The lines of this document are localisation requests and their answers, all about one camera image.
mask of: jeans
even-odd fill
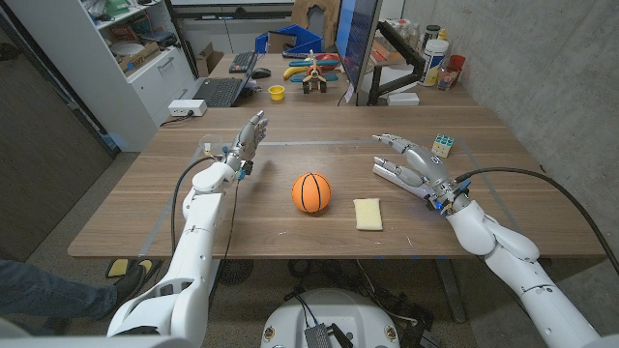
[[[0,314],[101,319],[115,304],[115,286],[84,285],[32,265],[0,259]]]

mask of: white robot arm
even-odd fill
[[[193,177],[192,190],[183,201],[185,227],[167,274],[118,309],[107,336],[158,333],[184,339],[192,347],[202,344],[208,319],[213,240],[225,213],[225,190],[237,180],[242,164],[253,159],[265,137],[268,120],[263,116],[262,111],[253,116],[221,161]]]
[[[483,256],[490,269],[518,294],[549,347],[583,347],[600,338],[537,262],[537,246],[501,226],[476,201],[469,201],[465,187],[450,180],[439,157],[399,136],[382,134],[373,138],[405,155],[412,167],[374,158],[374,173],[440,209],[462,247]]]

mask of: small basketball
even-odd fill
[[[292,200],[304,212],[315,213],[329,204],[331,186],[327,179],[318,173],[307,173],[294,182]]]

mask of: wooden table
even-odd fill
[[[168,203],[179,175],[197,157],[206,133],[231,141],[259,109],[270,119],[253,173],[240,183],[230,258],[418,258],[469,256],[444,218],[424,202],[372,174],[372,156],[404,164],[372,134],[391,132],[431,146],[439,132],[456,138],[445,163],[452,175],[478,166],[539,165],[492,111],[482,106],[336,107],[291,99],[277,106],[209,109],[162,128],[69,247],[74,257],[170,256]],[[190,173],[204,168],[198,166]],[[323,211],[299,211],[290,197],[303,173],[324,174],[333,188]],[[545,256],[604,252],[571,203],[545,182],[517,174],[473,178],[470,196],[511,228],[520,228]],[[189,191],[182,186],[179,200]],[[352,200],[378,197],[384,231],[355,228]],[[223,257],[234,199],[218,230],[214,257]],[[184,220],[177,207],[177,231]]]

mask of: laptop keyboard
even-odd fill
[[[206,104],[209,106],[230,106],[230,102],[236,96],[240,80],[226,78],[218,80],[217,89],[209,97]]]

